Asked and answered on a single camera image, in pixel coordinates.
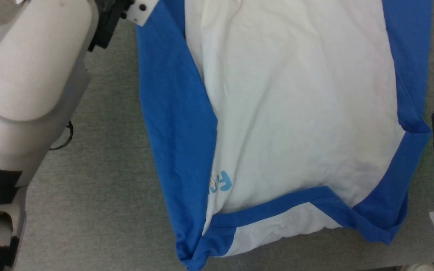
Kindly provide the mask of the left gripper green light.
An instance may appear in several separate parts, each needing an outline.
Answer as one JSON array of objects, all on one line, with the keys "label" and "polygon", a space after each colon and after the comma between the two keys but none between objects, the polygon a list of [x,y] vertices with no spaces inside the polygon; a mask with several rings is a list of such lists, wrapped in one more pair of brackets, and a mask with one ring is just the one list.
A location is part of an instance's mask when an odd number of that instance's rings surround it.
[{"label": "left gripper green light", "polygon": [[107,48],[119,20],[128,20],[143,26],[159,0],[94,0],[99,20],[88,51],[95,47]]}]

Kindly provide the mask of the white and blue t-shirt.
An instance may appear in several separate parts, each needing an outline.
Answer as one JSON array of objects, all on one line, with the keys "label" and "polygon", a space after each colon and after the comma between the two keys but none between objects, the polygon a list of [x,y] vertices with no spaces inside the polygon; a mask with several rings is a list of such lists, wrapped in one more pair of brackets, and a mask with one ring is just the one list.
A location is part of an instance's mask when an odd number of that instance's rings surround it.
[{"label": "white and blue t-shirt", "polygon": [[190,271],[324,228],[390,244],[431,130],[432,0],[159,0],[139,94]]}]

